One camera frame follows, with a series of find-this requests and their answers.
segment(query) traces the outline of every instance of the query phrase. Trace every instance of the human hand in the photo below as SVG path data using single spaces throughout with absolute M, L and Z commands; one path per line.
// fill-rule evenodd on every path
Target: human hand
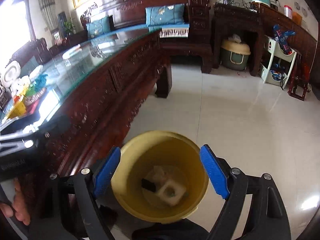
M 16 191 L 16 195 L 13 199 L 12 207 L 8 206 L 7 204 L 0 203 L 0 209 L 5 217 L 9 218 L 15 214 L 17 220 L 22 221 L 26 226 L 30 224 L 30 215 L 27 211 L 26 204 L 24 202 L 24 197 L 21 192 L 20 183 L 17 178 L 14 179 L 14 188 Z

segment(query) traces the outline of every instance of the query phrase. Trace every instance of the red container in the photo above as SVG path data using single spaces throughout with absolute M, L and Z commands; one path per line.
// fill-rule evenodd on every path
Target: red container
M 284 6 L 284 15 L 292 19 L 292 8 L 288 5 Z

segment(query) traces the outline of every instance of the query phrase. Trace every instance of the green plant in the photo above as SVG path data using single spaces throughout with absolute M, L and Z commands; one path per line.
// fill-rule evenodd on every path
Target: green plant
M 64 27 L 66 28 L 66 33 L 73 33 L 73 29 L 75 28 L 71 19 L 64 22 Z

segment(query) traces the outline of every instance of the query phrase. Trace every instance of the wooden console table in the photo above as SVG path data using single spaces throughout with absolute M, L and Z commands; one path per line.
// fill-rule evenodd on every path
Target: wooden console table
M 216 3 L 212 20 L 213 68 L 218 68 L 220 63 L 220 45 L 223 38 L 230 35 L 231 28 L 257 33 L 248 39 L 253 60 L 249 63 L 250 74 L 256 76 L 263 53 L 264 31 L 259 14 L 244 8 Z
M 155 83 L 156 95 L 167 97 L 171 64 L 158 33 L 146 28 L 100 36 L 82 43 L 70 58 L 59 54 L 44 65 L 54 82 L 41 106 L 46 104 L 49 115 L 56 110 L 53 116 L 67 115 L 71 127 L 48 142 L 41 167 L 19 177 L 30 211 L 51 172 L 73 175 L 104 158 L 111 147 L 122 146 Z

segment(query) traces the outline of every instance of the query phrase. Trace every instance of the carved wooden sofa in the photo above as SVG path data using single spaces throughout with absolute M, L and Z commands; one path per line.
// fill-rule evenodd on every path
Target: carved wooden sofa
M 213 62 L 210 46 L 210 0 L 99 0 L 90 6 L 80 20 L 86 24 L 109 15 L 111 30 L 146 23 L 146 7 L 185 4 L 184 20 L 189 24 L 188 38 L 162 38 L 161 46 L 170 55 L 201 56 L 201 71 L 210 73 Z

